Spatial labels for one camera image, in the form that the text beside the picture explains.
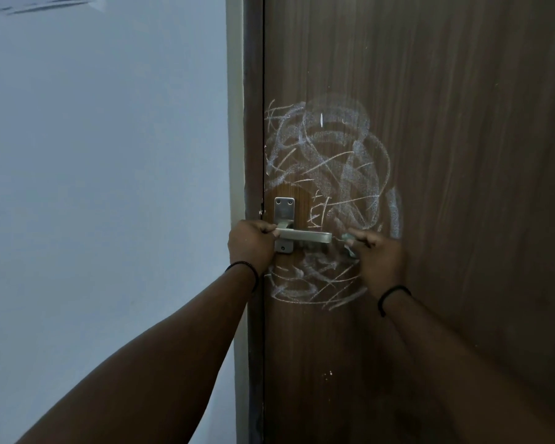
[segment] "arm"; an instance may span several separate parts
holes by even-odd
[[[261,275],[273,258],[275,226],[241,221],[230,261]],[[251,296],[251,268],[236,265],[176,313],[101,363],[19,441],[187,443]]]
[[[370,293],[380,297],[404,281],[401,244],[371,231],[350,230]],[[472,443],[555,443],[555,427],[518,383],[502,373],[416,299],[395,291],[383,303],[415,365]]]

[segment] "hand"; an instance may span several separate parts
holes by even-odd
[[[350,228],[349,233],[356,240],[348,240],[347,245],[360,256],[362,279],[370,294],[379,298],[389,288],[404,283],[407,256],[399,241],[371,230]]]
[[[228,236],[230,263],[247,261],[261,275],[272,262],[273,244],[279,237],[275,224],[265,221],[239,221]]]

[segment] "wristband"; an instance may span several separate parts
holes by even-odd
[[[406,294],[411,296],[411,291],[409,291],[409,289],[405,285],[395,285],[392,288],[386,290],[385,294],[380,296],[380,299],[378,299],[378,311],[380,312],[380,316],[382,316],[383,318],[386,316],[386,313],[385,313],[384,309],[382,308],[382,303],[385,301],[387,296],[389,296],[389,295],[393,294],[395,291],[399,291],[399,290],[404,291]]]
[[[255,286],[253,287],[253,291],[251,291],[252,293],[254,293],[255,290],[257,289],[257,286],[259,285],[259,273],[257,273],[257,270],[255,269],[255,267],[251,265],[248,261],[235,261],[228,268],[226,268],[226,271],[228,271],[234,265],[247,265],[249,268],[251,268],[251,271],[253,271],[253,274],[255,274]]]

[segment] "door frame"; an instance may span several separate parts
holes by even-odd
[[[245,219],[263,216],[265,0],[243,0],[243,129]],[[265,303],[263,277],[247,307],[249,444],[264,442]]]

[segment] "forearm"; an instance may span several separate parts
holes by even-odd
[[[396,292],[385,311],[467,442],[555,442],[525,391],[414,298]]]
[[[253,285],[249,268],[231,268],[99,365],[20,442],[188,442]]]

